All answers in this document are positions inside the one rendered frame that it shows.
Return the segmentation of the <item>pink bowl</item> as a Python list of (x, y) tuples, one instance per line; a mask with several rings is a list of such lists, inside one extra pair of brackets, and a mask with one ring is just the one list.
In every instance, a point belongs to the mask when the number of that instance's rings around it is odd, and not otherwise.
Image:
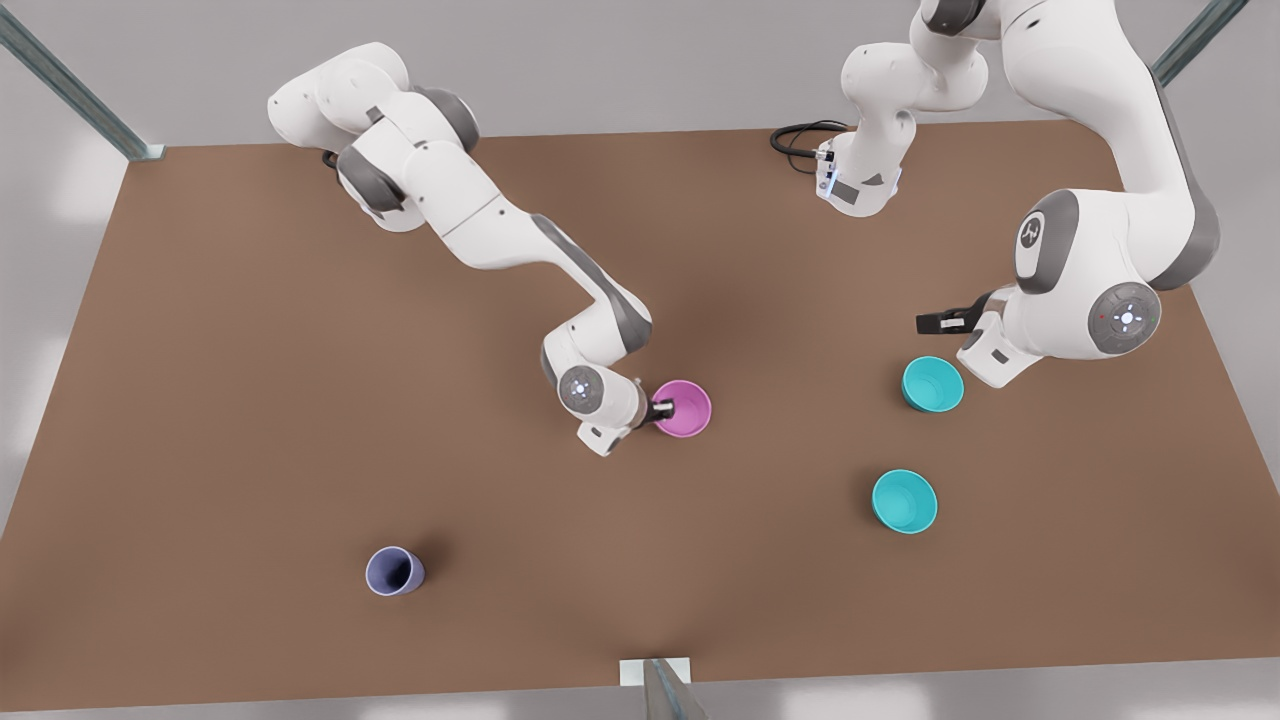
[(689, 438), (701, 433), (710, 423), (712, 402), (708, 392), (691, 380), (671, 380), (653, 396), (660, 410), (655, 425), (668, 436)]

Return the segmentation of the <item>teal blue bowl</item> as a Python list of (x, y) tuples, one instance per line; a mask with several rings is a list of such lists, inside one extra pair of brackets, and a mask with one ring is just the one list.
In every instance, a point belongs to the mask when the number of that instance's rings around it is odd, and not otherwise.
[(937, 356), (913, 359), (904, 368), (900, 387), (908, 405), (920, 413), (954, 410), (965, 393), (960, 372)]
[(940, 511), (933, 486), (906, 469), (890, 470), (876, 480), (870, 506), (882, 525), (908, 536), (929, 529)]

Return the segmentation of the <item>silver frame post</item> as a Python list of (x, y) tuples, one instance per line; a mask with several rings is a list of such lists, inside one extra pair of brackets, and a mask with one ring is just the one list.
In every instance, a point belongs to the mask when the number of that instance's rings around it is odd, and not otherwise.
[(0, 46), (50, 88), (128, 161), (164, 159), (166, 146), (145, 142), (0, 0)]
[(643, 687), (645, 720), (710, 720), (689, 684), (690, 659), (625, 659), (618, 667), (620, 685)]
[(1151, 65), (1155, 79), (1167, 87), (1251, 0), (1210, 0)]

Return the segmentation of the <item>lavender cup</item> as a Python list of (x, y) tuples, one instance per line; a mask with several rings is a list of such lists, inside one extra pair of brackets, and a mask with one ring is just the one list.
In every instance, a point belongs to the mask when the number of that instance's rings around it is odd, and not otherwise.
[(381, 597), (407, 594), (424, 583), (425, 568), (408, 550), (388, 546), (370, 557), (364, 579), (367, 588)]

